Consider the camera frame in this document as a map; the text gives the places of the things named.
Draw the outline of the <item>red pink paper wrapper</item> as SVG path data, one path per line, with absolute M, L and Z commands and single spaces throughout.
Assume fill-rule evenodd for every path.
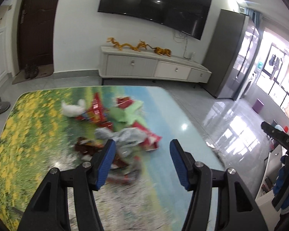
M 159 142 L 161 141 L 162 137 L 159 135 L 156 135 L 148 128 L 145 128 L 142 124 L 135 121 L 132 124 L 132 127 L 139 129 L 140 131 L 144 132 L 146 137 L 142 143 L 140 143 L 140 147 L 144 149 L 146 152 L 148 151 L 154 151 L 159 148 Z

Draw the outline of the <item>white tissue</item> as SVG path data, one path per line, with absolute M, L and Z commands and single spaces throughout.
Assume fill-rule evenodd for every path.
M 61 102 L 61 112 L 69 118 L 78 117 L 86 112 L 86 102 L 84 99 L 79 99 L 76 105 Z

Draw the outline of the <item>dark brown snack wrapper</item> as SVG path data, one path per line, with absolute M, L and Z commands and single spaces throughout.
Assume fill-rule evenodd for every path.
M 74 145 L 74 150 L 80 153 L 83 161 L 90 161 L 93 155 L 99 153 L 103 148 L 103 144 L 85 137 L 78 137 L 77 142 Z

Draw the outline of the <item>white printed plastic bag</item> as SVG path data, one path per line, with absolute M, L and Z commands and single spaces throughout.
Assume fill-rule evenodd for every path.
M 112 139 L 116 143 L 116 151 L 119 156 L 126 158 L 131 153 L 132 147 L 137 146 L 140 143 L 143 143 L 147 138 L 145 132 L 138 128 L 123 128 L 118 132 L 113 132 L 110 129 L 97 128 L 94 132 L 94 135 L 97 139 L 108 140 Z

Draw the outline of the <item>purple storage stool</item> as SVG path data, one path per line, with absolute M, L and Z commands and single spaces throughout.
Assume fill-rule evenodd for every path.
M 252 106 L 252 109 L 259 114 L 261 112 L 261 110 L 264 107 L 264 103 L 260 100 L 260 99 L 256 99 L 254 105 Z

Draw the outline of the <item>light green paper sheet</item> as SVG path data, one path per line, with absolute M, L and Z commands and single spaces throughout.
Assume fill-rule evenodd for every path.
M 144 112 L 142 110 L 144 103 L 139 100 L 126 98 L 126 100 L 117 100 L 117 105 L 110 107 L 107 110 L 107 116 L 117 122 L 124 123 L 128 126 L 132 126 L 135 122 L 147 127 L 147 123 L 144 118 Z

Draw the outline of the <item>red snack bag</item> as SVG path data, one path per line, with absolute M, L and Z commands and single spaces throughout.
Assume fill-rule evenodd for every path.
M 80 121 L 89 121 L 90 123 L 96 124 L 98 127 L 106 127 L 113 130 L 113 124 L 107 120 L 105 108 L 102 105 L 98 92 L 94 94 L 91 107 L 77 116 L 76 119 Z

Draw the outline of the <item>washing machine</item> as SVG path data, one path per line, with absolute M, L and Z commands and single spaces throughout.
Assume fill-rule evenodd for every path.
M 257 77 L 257 74 L 255 72 L 253 72 L 251 77 L 249 78 L 249 81 L 248 81 L 248 83 L 247 83 L 247 85 L 246 85 L 246 87 L 244 89 L 243 94 L 242 94 L 243 98 L 247 95 L 247 93 L 248 93 L 251 85 L 253 84 L 254 80 L 256 79 L 256 77 Z

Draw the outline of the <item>grey steel refrigerator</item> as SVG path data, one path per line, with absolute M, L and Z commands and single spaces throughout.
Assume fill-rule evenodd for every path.
M 211 72 L 205 89 L 214 98 L 237 100 L 250 72 L 258 40 L 258 30 L 249 16 L 220 10 L 202 62 Z

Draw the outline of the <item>white grey tv cabinet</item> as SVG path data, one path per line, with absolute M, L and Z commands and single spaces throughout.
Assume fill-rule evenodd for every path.
M 101 46 L 99 76 L 110 78 L 173 80 L 206 84 L 211 72 L 202 65 L 172 56 L 161 56 L 150 51 L 136 52 Z

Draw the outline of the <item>brown door mat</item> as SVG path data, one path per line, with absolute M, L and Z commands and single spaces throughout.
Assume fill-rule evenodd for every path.
M 44 78 L 52 75 L 54 72 L 54 65 L 42 65 L 42 66 L 26 66 L 24 70 L 20 71 L 13 79 L 12 84 L 18 84 L 21 82 Z

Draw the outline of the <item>dark shoes pair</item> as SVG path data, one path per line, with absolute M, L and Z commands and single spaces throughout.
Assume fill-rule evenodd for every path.
M 24 78 L 26 80 L 36 78 L 38 73 L 39 73 L 39 69 L 38 69 L 38 66 L 35 64 L 30 64 L 30 65 L 27 64 L 24 68 Z

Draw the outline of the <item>golden dragon figurine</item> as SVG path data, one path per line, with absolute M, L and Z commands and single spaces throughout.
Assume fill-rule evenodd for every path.
M 147 49 L 147 47 L 149 46 L 149 44 L 146 44 L 145 41 L 141 41 L 141 40 L 139 41 L 139 43 L 136 46 L 133 46 L 129 43 L 120 44 L 115 38 L 107 38 L 106 42 L 113 44 L 113 47 L 117 48 L 120 51 L 122 51 L 123 48 L 129 48 L 133 51 L 140 52 L 141 49 Z

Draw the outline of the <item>dark brown entrance door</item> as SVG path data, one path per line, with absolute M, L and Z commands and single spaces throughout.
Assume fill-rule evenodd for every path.
M 22 0 L 18 21 L 18 66 L 53 61 L 54 24 L 58 0 Z

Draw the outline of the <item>black wall television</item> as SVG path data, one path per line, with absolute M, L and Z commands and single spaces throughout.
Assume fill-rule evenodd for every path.
M 153 21 L 200 40 L 212 0 L 100 0 L 101 13 Z

